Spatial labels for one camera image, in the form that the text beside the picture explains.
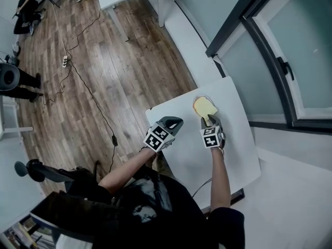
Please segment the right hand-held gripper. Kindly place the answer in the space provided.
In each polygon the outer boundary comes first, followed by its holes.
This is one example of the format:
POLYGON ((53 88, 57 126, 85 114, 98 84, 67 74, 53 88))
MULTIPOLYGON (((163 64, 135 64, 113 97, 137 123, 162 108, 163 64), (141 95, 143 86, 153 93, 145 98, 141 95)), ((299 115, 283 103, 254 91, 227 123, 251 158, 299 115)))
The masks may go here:
POLYGON ((209 121, 212 123, 208 126, 204 117, 201 118, 201 138, 205 148, 224 148, 226 138, 220 119, 215 115, 208 114, 209 121))

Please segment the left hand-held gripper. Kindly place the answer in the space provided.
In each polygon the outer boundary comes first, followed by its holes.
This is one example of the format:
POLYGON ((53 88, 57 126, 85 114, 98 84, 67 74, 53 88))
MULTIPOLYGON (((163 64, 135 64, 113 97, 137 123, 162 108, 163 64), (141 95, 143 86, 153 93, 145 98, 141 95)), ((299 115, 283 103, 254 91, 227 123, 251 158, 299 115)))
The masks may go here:
POLYGON ((174 142, 175 136, 183 124, 184 121, 181 118, 174 116, 162 117, 148 129, 143 143, 157 153, 174 142))

